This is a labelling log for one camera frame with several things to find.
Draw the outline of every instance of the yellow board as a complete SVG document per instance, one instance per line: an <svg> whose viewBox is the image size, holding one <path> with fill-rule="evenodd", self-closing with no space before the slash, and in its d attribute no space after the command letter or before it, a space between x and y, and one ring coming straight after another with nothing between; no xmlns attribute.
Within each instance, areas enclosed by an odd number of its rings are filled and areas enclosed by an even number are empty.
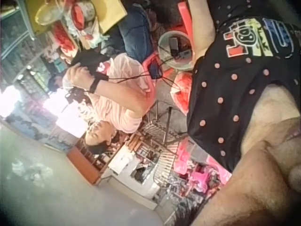
<svg viewBox="0 0 301 226"><path fill-rule="evenodd" d="M101 33L106 33L127 15L120 0L91 0L98 17Z"/></svg>
<svg viewBox="0 0 301 226"><path fill-rule="evenodd" d="M45 0L25 0L28 17L32 26L33 33L36 35L43 33L48 26L42 26L35 22L35 16L39 8L45 4Z"/></svg>

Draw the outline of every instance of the plastic bag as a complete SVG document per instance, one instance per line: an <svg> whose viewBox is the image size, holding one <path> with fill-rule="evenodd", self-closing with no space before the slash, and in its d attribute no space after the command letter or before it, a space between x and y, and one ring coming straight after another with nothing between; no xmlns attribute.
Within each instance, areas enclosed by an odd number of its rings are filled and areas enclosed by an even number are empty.
<svg viewBox="0 0 301 226"><path fill-rule="evenodd" d="M192 84L192 74L189 72L179 72L174 80L170 95L176 106L185 115L188 113L189 97Z"/></svg>

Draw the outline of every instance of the black wristwatch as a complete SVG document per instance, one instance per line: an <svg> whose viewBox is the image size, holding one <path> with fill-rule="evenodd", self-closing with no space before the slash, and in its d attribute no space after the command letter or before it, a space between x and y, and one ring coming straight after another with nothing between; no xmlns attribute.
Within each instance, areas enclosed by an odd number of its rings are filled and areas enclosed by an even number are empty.
<svg viewBox="0 0 301 226"><path fill-rule="evenodd" d="M90 93L95 93L95 90L96 90L97 85L98 85L100 80L103 80L103 79L100 78L100 77L94 78L94 81L93 81L93 83L92 83L92 85L90 86L90 89L89 89Z"/></svg>

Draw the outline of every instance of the blue jeans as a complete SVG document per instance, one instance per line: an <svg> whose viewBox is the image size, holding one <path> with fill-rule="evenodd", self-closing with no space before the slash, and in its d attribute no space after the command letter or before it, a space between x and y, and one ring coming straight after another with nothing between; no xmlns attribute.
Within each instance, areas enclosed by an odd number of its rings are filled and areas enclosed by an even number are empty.
<svg viewBox="0 0 301 226"><path fill-rule="evenodd" d="M126 7L126 10L127 16L117 24L120 33L114 27L105 43L115 48L115 54L126 52L129 57L142 64L154 52L147 15L141 7L135 5ZM152 79L161 77L157 62L150 65L149 72Z"/></svg>

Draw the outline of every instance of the pink shirt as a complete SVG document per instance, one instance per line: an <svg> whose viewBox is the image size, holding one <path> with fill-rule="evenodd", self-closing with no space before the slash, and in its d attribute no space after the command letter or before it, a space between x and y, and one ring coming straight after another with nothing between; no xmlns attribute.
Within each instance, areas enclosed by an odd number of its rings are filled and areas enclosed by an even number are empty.
<svg viewBox="0 0 301 226"><path fill-rule="evenodd" d="M119 82L144 73L142 65L128 57L126 53L119 54L108 62L100 63L98 70L107 74L111 79L109 79L110 82ZM149 91L145 77L129 79L121 82L121 84L141 92L141 95L145 95ZM94 95L91 101L98 120L111 122L116 129L125 133L135 132L142 121L142 118L135 119L130 117L128 114L129 110L106 97Z"/></svg>

